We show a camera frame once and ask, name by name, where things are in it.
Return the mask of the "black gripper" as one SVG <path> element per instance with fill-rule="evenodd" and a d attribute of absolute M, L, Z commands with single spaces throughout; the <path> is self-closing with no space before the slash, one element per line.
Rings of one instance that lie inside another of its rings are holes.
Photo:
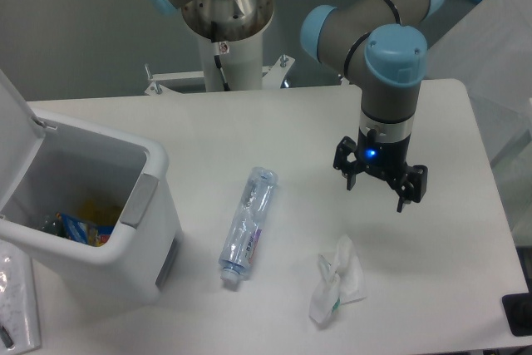
<path fill-rule="evenodd" d="M 428 181 L 427 166 L 406 163 L 410 139 L 411 136 L 393 143 L 371 141 L 360 129 L 357 144 L 349 136 L 337 144 L 333 168 L 341 172 L 347 190 L 354 187 L 362 172 L 385 180 L 398 195 L 397 212 L 401 213 L 406 205 L 421 202 Z"/>

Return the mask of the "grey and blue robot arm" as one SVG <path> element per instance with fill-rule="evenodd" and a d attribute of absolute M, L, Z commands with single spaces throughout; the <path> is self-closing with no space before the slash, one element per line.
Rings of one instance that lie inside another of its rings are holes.
<path fill-rule="evenodd" d="M 163 14 L 179 12 L 197 36 L 208 91 L 258 89 L 262 35 L 273 0 L 150 0 Z M 303 50 L 362 91 L 356 139 L 337 145 L 333 166 L 353 187 L 357 175 L 388 183 L 399 205 L 418 203 L 428 169 L 406 161 L 427 43 L 417 24 L 445 0 L 360 0 L 340 9 L 322 5 L 304 19 Z"/>

